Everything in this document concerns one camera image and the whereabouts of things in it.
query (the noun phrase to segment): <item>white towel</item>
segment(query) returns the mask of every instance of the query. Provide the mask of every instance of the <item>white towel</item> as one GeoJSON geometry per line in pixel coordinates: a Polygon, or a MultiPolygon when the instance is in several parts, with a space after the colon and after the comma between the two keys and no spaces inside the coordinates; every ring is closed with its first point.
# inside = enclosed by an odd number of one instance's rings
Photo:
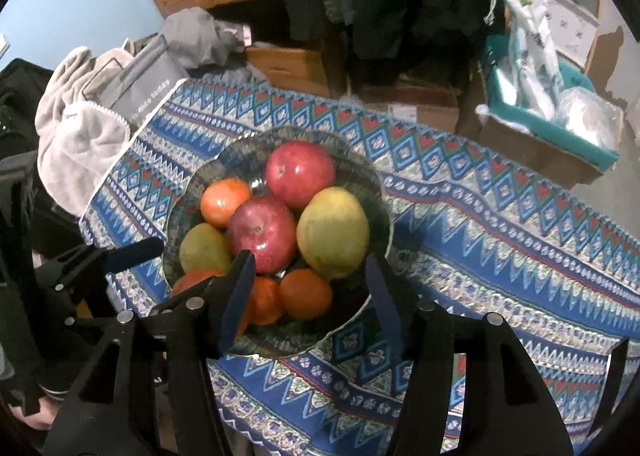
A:
{"type": "Polygon", "coordinates": [[[98,184],[128,146],[125,119],[90,102],[84,88],[100,73],[115,75],[133,57],[116,48],[92,58],[76,48],[56,68],[36,112],[38,172],[47,192],[67,212],[81,216],[98,184]]]}

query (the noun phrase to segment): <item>glass bowl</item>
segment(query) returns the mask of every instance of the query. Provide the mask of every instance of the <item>glass bowl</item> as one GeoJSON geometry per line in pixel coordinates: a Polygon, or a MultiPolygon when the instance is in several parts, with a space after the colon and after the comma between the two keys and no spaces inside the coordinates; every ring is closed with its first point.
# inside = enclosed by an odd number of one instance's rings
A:
{"type": "MultiPolygon", "coordinates": [[[[352,151],[339,134],[283,126],[236,140],[217,159],[206,163],[193,175],[184,196],[176,203],[168,219],[168,241],[162,255],[162,267],[169,285],[173,286],[184,275],[178,257],[179,247],[187,232],[204,221],[200,214],[200,199],[205,189],[225,178],[239,178],[251,186],[255,195],[268,194],[264,180],[267,158],[289,140],[312,142],[329,153],[336,167],[335,186],[347,189],[365,211],[370,230],[369,252],[388,254],[393,221],[385,203],[380,176],[371,162],[352,151]]],[[[279,276],[304,266],[304,260],[298,256],[279,276]]],[[[285,315],[268,326],[252,325],[244,336],[236,339],[230,354],[257,354],[276,359],[290,357],[313,348],[343,328],[363,311],[369,301],[363,267],[345,279],[331,280],[330,283],[334,301],[327,314],[304,322],[285,315]]]]}

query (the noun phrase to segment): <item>human hand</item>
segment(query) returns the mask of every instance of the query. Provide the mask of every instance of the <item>human hand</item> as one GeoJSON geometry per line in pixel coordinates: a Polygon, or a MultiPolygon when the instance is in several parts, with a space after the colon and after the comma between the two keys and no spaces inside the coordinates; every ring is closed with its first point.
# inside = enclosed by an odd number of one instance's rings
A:
{"type": "Polygon", "coordinates": [[[32,429],[38,431],[48,431],[49,429],[51,429],[51,425],[56,419],[58,410],[60,410],[60,405],[61,404],[59,402],[51,400],[48,396],[43,396],[40,399],[39,413],[25,417],[22,415],[21,407],[9,406],[9,409],[11,410],[12,415],[14,415],[21,422],[24,422],[32,429]]]}

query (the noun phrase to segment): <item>tangerine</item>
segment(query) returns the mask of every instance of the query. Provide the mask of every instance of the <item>tangerine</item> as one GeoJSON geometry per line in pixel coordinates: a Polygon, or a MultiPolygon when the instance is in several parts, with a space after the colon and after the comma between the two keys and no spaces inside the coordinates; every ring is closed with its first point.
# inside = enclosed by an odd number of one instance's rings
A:
{"type": "MultiPolygon", "coordinates": [[[[188,290],[192,286],[195,286],[199,282],[207,277],[222,277],[225,274],[219,272],[218,270],[211,270],[209,268],[199,268],[197,270],[191,270],[188,274],[184,274],[178,281],[174,284],[171,289],[172,294],[178,295],[185,290],[188,290]]],[[[244,335],[247,327],[249,326],[249,322],[251,321],[252,316],[255,311],[255,302],[253,295],[249,296],[249,299],[246,302],[246,306],[244,308],[244,313],[240,319],[240,324],[238,326],[238,333],[236,333],[236,337],[240,337],[244,335]]]]}
{"type": "Polygon", "coordinates": [[[178,295],[180,292],[188,290],[192,286],[198,284],[201,280],[207,279],[207,277],[222,277],[225,274],[219,270],[213,270],[212,268],[198,268],[191,270],[184,274],[171,288],[172,295],[178,295]]]}
{"type": "Polygon", "coordinates": [[[282,317],[283,311],[278,293],[278,283],[271,277],[256,277],[251,296],[254,298],[255,303],[254,314],[250,319],[251,324],[266,326],[273,324],[282,317]]]}
{"type": "Polygon", "coordinates": [[[244,308],[244,313],[240,319],[240,325],[238,326],[238,332],[236,333],[236,338],[244,335],[244,332],[249,327],[249,323],[251,322],[252,317],[255,314],[255,301],[252,295],[249,296],[249,299],[246,302],[246,307],[244,308]]]}
{"type": "Polygon", "coordinates": [[[324,315],[334,299],[331,285],[310,268],[292,270],[282,278],[278,288],[282,307],[299,321],[324,315]]]}
{"type": "Polygon", "coordinates": [[[210,185],[200,199],[202,217],[214,227],[226,229],[236,209],[253,195],[238,178],[226,178],[210,185]]]}

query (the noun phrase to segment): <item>blue patterned tablecloth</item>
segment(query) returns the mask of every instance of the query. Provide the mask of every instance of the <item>blue patterned tablecloth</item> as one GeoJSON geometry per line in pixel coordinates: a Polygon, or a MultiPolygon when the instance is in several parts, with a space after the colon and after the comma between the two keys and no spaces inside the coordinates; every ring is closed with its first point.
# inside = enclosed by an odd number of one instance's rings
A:
{"type": "MultiPolygon", "coordinates": [[[[80,222],[85,240],[165,238],[172,206],[203,163],[240,136],[282,124],[337,131],[374,162],[394,214],[392,266],[450,312],[502,314],[581,443],[612,346],[634,339],[626,385],[640,362],[640,244],[558,186],[464,138],[293,92],[187,81],[107,176],[80,222]]],[[[170,291],[160,259],[109,282],[142,315],[170,291]]],[[[369,310],[303,356],[227,357],[210,374],[226,423],[272,452],[376,456],[411,368],[369,310]]],[[[460,434],[464,375],[459,356],[443,448],[460,434]]]]}

